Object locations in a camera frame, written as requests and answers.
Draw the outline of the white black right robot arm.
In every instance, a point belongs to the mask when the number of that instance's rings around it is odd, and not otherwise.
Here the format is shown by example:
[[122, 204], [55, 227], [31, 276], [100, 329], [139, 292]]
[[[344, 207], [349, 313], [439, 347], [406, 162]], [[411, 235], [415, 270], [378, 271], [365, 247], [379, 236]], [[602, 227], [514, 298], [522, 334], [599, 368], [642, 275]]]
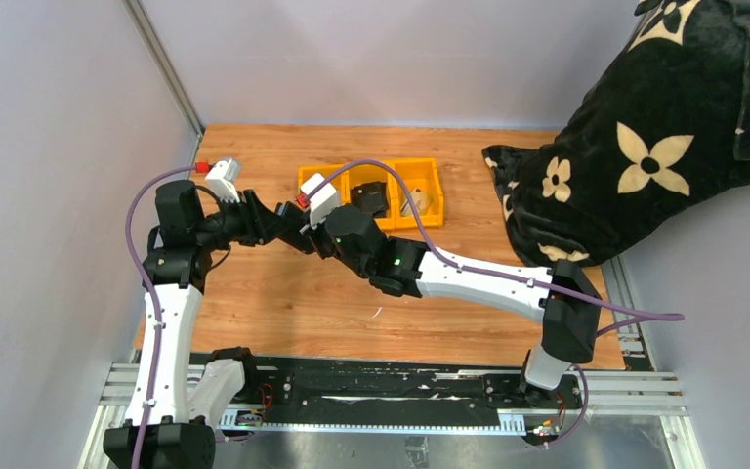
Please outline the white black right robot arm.
[[515, 268], [435, 251], [428, 244], [386, 235], [352, 205], [333, 209], [312, 225], [298, 205], [275, 209], [285, 223], [281, 239], [321, 258], [334, 258], [382, 293], [465, 300], [519, 314], [542, 328], [512, 396], [538, 407], [558, 395], [564, 374], [592, 360], [601, 308], [581, 269], [559, 261], [551, 268]]

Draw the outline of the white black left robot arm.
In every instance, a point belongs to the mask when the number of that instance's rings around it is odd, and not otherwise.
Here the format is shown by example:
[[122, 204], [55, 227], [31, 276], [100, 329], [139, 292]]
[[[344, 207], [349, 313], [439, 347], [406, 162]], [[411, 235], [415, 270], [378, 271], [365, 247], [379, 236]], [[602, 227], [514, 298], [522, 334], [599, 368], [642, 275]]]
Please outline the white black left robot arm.
[[142, 361], [120, 427], [104, 433], [104, 453], [118, 468], [210, 468], [220, 421], [231, 400], [252, 394], [256, 366], [247, 348], [213, 352], [189, 385], [190, 345], [212, 254], [233, 243], [254, 247], [281, 239], [305, 252], [307, 215], [292, 202], [268, 209], [247, 190], [203, 212], [199, 187], [178, 180], [155, 191], [158, 224], [137, 259], [146, 290]]

